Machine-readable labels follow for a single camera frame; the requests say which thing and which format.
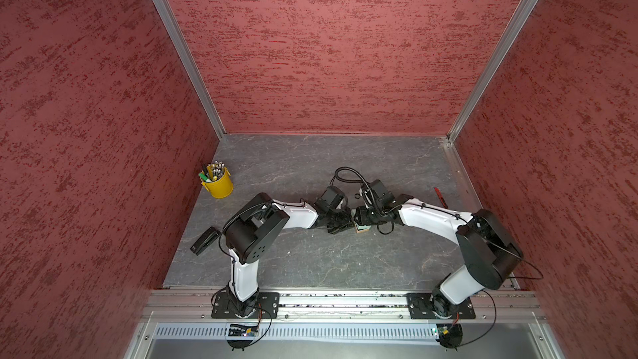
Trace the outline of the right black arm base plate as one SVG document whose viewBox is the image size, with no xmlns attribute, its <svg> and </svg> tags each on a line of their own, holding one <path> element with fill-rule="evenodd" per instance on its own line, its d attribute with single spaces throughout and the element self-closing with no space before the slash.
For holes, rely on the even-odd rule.
<svg viewBox="0 0 638 359">
<path fill-rule="evenodd" d="M 413 320 L 474 320 L 476 314 L 470 298 L 454 304 L 443 294 L 408 293 L 406 305 Z"/>
</svg>

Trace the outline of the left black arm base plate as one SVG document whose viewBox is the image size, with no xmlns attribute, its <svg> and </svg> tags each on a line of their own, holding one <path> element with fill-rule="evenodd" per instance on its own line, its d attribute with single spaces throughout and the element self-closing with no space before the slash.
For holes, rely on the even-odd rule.
<svg viewBox="0 0 638 359">
<path fill-rule="evenodd" d="M 246 302 L 241 302 L 229 290 L 224 289 L 211 299 L 212 319 L 275 319 L 277 317 L 279 293 L 257 292 Z"/>
</svg>

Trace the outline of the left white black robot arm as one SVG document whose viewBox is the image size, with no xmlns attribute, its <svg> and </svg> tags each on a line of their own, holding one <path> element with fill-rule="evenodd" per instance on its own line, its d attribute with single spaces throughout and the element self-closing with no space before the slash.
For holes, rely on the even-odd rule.
<svg viewBox="0 0 638 359">
<path fill-rule="evenodd" d="M 231 278 L 211 299 L 213 319 L 277 317 L 280 294 L 259 289 L 259 260 L 284 229 L 324 229 L 338 234 L 354 226 L 346 196 L 327 189 L 314 203 L 286 203 L 268 194 L 254 196 L 221 229 L 208 228 L 190 251 L 201 255 L 217 244 L 230 257 Z"/>
</svg>

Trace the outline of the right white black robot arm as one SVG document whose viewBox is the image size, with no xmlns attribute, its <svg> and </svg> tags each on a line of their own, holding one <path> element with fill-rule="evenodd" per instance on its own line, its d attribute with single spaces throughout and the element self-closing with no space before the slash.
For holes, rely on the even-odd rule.
<svg viewBox="0 0 638 359">
<path fill-rule="evenodd" d="M 458 212 L 402 194 L 384 207 L 372 204 L 358 207 L 353 220 L 358 226 L 399 224 L 422 229 L 459 246 L 464 264 L 430 293 L 430 310 L 442 319 L 456 317 L 474 294 L 499 289 L 525 261 L 513 236 L 486 209 Z"/>
</svg>

